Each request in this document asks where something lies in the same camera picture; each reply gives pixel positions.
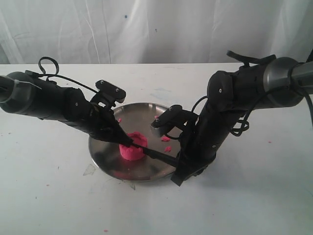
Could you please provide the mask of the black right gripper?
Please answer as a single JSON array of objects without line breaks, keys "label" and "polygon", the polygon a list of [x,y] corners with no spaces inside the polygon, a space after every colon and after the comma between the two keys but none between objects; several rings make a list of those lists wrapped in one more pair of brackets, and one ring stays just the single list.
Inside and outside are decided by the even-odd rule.
[{"label": "black right gripper", "polygon": [[206,101],[171,181],[181,186],[190,177],[202,174],[215,160],[217,150],[234,125],[234,112],[218,111],[215,105]]}]

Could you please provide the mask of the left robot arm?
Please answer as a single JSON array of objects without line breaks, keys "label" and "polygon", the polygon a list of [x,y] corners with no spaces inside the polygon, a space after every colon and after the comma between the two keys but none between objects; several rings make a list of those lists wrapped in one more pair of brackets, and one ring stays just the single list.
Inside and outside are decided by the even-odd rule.
[{"label": "left robot arm", "polygon": [[0,107],[10,114],[59,121],[95,140],[130,146],[132,139],[111,109],[124,101],[125,91],[108,82],[96,86],[99,91],[88,101],[78,88],[60,87],[30,71],[12,72],[0,78]]}]

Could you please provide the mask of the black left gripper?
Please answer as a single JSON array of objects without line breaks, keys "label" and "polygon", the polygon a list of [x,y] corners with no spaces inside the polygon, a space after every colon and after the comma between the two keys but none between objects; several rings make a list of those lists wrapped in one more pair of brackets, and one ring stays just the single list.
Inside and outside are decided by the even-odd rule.
[{"label": "black left gripper", "polygon": [[105,118],[106,112],[101,112],[94,105],[70,105],[65,110],[63,124],[88,134],[91,138],[118,143],[130,147],[133,139],[121,128],[118,122]]}]

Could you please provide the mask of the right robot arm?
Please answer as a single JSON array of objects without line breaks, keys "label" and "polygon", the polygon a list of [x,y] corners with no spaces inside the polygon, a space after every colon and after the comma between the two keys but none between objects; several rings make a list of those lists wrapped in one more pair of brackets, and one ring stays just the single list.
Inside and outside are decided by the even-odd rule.
[{"label": "right robot arm", "polygon": [[261,59],[229,51],[241,62],[235,72],[217,71],[208,81],[205,105],[180,136],[178,165],[171,180],[181,185],[201,174],[215,158],[228,135],[240,136],[249,129],[252,111],[293,107],[313,102],[313,64],[270,55]]}]

